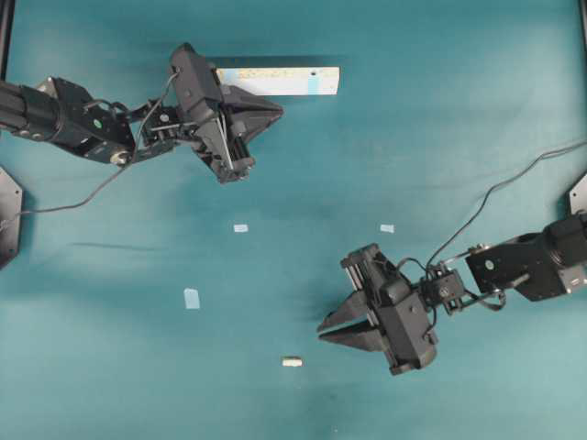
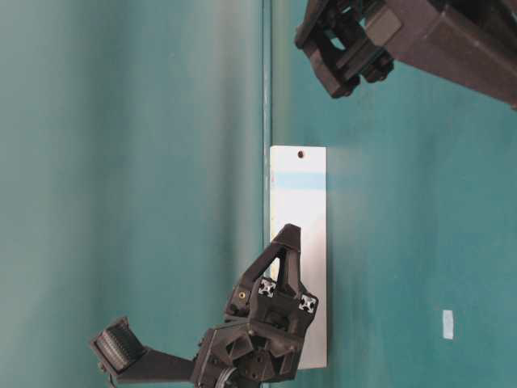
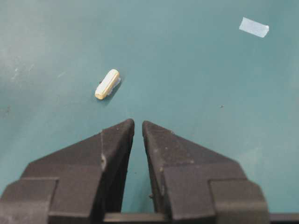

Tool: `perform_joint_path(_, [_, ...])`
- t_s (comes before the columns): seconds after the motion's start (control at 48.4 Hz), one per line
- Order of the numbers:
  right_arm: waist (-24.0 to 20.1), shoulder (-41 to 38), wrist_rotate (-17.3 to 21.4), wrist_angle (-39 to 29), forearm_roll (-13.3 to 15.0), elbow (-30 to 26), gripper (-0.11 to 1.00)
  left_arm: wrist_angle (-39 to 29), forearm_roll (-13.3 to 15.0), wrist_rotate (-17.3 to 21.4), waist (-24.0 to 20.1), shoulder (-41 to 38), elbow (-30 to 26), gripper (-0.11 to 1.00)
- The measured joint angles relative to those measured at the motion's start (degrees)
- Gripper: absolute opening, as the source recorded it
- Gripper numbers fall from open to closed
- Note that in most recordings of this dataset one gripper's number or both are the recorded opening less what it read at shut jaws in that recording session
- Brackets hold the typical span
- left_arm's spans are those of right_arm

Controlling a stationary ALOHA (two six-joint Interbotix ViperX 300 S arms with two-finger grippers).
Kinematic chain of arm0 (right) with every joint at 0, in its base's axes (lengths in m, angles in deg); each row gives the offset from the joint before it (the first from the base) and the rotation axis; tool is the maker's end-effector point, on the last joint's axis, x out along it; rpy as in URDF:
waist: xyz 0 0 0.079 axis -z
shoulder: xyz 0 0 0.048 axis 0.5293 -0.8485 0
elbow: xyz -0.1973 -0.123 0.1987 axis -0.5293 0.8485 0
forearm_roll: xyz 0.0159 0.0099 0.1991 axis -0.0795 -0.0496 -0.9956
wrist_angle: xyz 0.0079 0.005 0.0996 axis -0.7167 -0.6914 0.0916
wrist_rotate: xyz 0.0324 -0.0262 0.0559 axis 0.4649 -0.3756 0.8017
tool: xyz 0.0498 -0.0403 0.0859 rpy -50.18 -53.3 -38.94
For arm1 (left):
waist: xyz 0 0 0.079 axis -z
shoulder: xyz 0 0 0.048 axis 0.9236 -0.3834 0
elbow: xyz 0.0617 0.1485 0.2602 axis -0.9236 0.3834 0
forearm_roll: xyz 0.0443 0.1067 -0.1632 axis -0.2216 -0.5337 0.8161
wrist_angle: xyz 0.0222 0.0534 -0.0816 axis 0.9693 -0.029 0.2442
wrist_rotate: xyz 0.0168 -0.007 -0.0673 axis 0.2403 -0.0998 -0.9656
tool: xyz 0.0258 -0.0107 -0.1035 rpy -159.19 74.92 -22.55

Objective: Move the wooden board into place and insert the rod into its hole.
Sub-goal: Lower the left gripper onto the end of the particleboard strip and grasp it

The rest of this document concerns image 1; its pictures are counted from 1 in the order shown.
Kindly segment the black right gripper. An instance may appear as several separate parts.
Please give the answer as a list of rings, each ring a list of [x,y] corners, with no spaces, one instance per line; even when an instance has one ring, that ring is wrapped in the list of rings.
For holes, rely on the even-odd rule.
[[[348,255],[345,267],[359,277],[361,291],[350,294],[316,329],[334,330],[318,338],[322,341],[367,352],[389,349],[375,314],[376,290],[392,275],[401,273],[376,244]]]

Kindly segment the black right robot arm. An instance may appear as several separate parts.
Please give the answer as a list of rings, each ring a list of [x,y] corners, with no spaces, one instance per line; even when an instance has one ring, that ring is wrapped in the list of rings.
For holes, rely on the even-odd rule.
[[[577,213],[539,233],[464,253],[478,286],[464,287],[459,273],[441,261],[411,282],[372,243],[349,253],[340,265],[353,292],[317,328],[332,344],[382,352],[394,375],[423,369],[437,355],[437,307],[447,314],[474,304],[499,311],[508,290],[530,302],[569,294],[586,283],[586,215]]]

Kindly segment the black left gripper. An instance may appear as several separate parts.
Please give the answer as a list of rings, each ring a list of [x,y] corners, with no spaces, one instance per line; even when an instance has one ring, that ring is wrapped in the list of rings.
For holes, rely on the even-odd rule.
[[[248,143],[281,118],[278,104],[225,84],[218,116],[202,126],[188,122],[179,104],[177,110],[183,139],[192,144],[193,152],[221,183],[249,176],[255,159],[249,153]]]

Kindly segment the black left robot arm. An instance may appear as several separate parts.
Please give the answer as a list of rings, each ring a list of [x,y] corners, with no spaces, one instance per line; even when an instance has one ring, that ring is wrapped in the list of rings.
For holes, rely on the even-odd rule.
[[[94,99],[82,86],[49,78],[38,87],[1,83],[1,128],[48,142],[76,157],[125,167],[181,144],[221,183],[245,179],[255,160],[248,144],[283,115],[282,108],[236,86],[221,86],[219,106],[204,121],[182,107],[149,100],[133,111]]]

